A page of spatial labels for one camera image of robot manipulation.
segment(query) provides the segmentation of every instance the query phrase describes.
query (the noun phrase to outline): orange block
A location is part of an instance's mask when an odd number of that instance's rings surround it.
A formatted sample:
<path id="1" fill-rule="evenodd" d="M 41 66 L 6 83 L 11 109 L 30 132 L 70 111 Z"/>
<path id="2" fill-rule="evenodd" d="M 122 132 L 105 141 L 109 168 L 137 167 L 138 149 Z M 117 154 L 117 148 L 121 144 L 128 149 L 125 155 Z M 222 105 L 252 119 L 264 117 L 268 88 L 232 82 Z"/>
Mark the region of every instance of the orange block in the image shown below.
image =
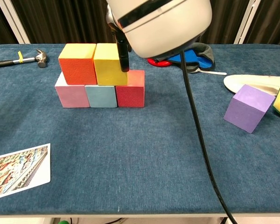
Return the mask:
<path id="1" fill-rule="evenodd" d="M 127 85 L 116 86 L 118 107 L 144 107 L 145 72 L 129 70 Z"/>
<path id="2" fill-rule="evenodd" d="M 59 55 L 59 63 L 68 85 L 96 85 L 93 56 L 96 44 L 68 43 Z"/>

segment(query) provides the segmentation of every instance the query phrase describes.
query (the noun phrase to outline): black cable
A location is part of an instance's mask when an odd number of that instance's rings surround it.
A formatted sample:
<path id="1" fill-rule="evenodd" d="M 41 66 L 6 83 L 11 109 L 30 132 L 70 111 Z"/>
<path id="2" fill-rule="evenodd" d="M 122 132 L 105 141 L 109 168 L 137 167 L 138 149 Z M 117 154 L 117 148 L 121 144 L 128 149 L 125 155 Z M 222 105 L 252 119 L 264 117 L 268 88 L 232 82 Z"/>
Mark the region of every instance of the black cable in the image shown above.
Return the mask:
<path id="1" fill-rule="evenodd" d="M 227 217 L 224 217 L 224 218 L 222 219 L 222 221 L 221 221 L 221 223 L 220 223 L 220 224 L 225 224 L 225 223 L 226 223 L 226 221 L 227 221 Z"/>
<path id="2" fill-rule="evenodd" d="M 105 223 L 105 224 L 113 224 L 113 223 L 116 223 L 116 222 L 120 221 L 121 219 L 123 219 L 123 218 L 119 218 L 119 219 L 116 219 L 116 220 L 114 220 L 114 221 L 112 221 L 112 222 Z"/>
<path id="3" fill-rule="evenodd" d="M 190 82 L 189 82 L 189 76 L 188 76 L 188 73 L 187 73 L 185 52 L 182 51 L 180 54 L 181 54 L 181 59 L 182 59 L 183 79 L 184 79 L 184 82 L 185 82 L 185 86 L 186 86 L 186 90 L 187 90 L 187 95 L 188 95 L 189 102 L 190 102 L 190 105 L 191 105 L 191 109 L 192 109 L 192 113 L 193 113 L 193 117 L 194 117 L 194 121 L 195 121 L 195 125 L 196 125 L 196 130 L 197 130 L 200 146 L 201 146 L 202 153 L 203 153 L 204 162 L 205 162 L 208 174 L 209 174 L 210 181 L 211 181 L 211 183 L 213 185 L 213 188 L 214 188 L 214 190 L 216 192 L 216 195 L 217 195 L 217 197 L 218 197 L 218 199 L 219 199 L 219 201 L 220 201 L 224 211 L 226 212 L 226 215 L 228 216 L 228 218 L 231 220 L 231 222 L 233 224 L 238 224 L 235 221 L 235 219 L 233 218 L 233 216 L 230 213 L 230 211 L 228 210 L 228 208 L 227 208 L 227 206 L 226 206 L 226 204 L 225 204 L 225 202 L 224 202 L 224 200 L 223 200 L 223 198 L 221 196 L 219 188 L 218 188 L 218 186 L 216 184 L 213 172 L 211 170 L 210 161 L 209 161 L 209 158 L 208 158 L 208 155 L 207 155 L 207 152 L 206 152 L 205 143 L 204 143 L 204 140 L 203 140 L 203 135 L 202 135 L 199 119 L 198 119 L 198 114 L 197 114 L 197 111 L 196 111 L 196 107 L 195 107 L 195 103 L 194 103 L 194 99 L 193 99 L 193 95 L 192 95 L 192 91 L 191 91 L 191 86 L 190 86 Z"/>

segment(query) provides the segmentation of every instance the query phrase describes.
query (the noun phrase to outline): yellow tape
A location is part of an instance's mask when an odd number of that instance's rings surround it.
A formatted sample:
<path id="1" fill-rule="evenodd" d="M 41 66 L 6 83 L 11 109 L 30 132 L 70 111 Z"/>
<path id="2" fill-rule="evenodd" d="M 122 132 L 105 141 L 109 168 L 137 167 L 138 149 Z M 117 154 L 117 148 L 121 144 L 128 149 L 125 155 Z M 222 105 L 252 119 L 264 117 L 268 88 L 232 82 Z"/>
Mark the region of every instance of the yellow tape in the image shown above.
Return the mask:
<path id="1" fill-rule="evenodd" d="M 18 51 L 18 55 L 19 55 L 19 62 L 23 63 L 23 55 L 20 51 Z"/>

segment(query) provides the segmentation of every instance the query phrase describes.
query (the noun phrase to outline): light blue block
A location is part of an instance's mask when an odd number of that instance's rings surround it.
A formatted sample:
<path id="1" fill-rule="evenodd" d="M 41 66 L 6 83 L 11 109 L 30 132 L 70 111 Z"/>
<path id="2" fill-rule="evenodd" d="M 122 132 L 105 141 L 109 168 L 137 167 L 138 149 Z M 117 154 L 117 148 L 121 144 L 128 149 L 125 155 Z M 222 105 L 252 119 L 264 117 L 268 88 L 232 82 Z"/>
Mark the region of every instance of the light blue block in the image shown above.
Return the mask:
<path id="1" fill-rule="evenodd" d="M 90 107 L 117 107 L 116 93 L 114 86 L 85 86 Z"/>

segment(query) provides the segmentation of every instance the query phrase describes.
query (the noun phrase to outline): pink block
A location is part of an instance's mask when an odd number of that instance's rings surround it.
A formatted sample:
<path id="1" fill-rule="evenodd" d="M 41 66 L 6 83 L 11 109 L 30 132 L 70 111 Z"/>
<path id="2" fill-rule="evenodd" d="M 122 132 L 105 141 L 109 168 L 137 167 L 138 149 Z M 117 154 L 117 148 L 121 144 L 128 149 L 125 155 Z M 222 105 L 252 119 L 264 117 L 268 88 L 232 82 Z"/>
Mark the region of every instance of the pink block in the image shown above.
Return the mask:
<path id="1" fill-rule="evenodd" d="M 64 108 L 90 107 L 84 85 L 67 85 L 61 72 L 55 89 Z"/>
<path id="2" fill-rule="evenodd" d="M 144 107 L 145 72 L 129 70 L 127 85 L 116 86 L 116 97 L 119 107 Z"/>

